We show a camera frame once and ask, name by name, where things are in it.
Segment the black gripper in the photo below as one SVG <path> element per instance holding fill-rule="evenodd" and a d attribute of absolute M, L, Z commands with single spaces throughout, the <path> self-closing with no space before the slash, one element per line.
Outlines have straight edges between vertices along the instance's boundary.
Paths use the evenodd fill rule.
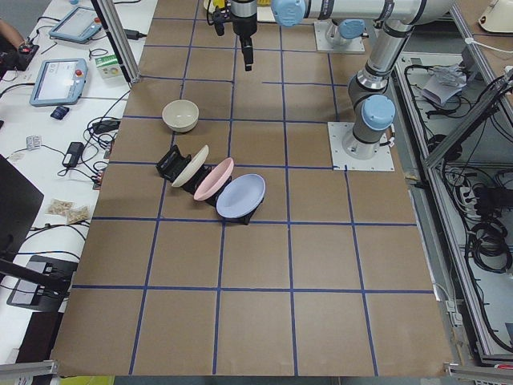
<path fill-rule="evenodd" d="M 256 0 L 231 1 L 232 28 L 240 37 L 245 71 L 251 71 L 254 64 L 253 45 L 250 37 L 257 32 L 256 8 Z"/>

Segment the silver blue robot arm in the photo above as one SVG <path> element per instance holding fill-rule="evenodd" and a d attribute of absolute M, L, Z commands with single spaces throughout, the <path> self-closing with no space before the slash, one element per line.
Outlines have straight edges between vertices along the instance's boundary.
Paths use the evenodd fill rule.
<path fill-rule="evenodd" d="M 365 67 L 349 83 L 353 109 L 361 102 L 384 91 L 398 56 L 417 25 L 433 22 L 453 6 L 452 1 L 272 1 L 274 20 L 292 27 L 305 18 L 370 19 L 382 24 Z"/>

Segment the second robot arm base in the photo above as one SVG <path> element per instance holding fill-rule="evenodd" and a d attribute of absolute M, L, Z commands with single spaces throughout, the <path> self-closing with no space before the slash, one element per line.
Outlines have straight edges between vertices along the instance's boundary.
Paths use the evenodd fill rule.
<path fill-rule="evenodd" d="M 329 43 L 341 46 L 361 37 L 365 28 L 363 19 L 332 19 L 328 30 L 325 32 L 325 38 Z"/>

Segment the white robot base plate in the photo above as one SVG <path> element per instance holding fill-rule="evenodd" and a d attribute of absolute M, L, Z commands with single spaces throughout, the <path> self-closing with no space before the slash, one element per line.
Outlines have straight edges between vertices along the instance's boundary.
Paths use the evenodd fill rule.
<path fill-rule="evenodd" d="M 375 144 L 363 144 L 353 136 L 352 122 L 328 122 L 332 168 L 340 171 L 394 172 L 386 133 Z"/>

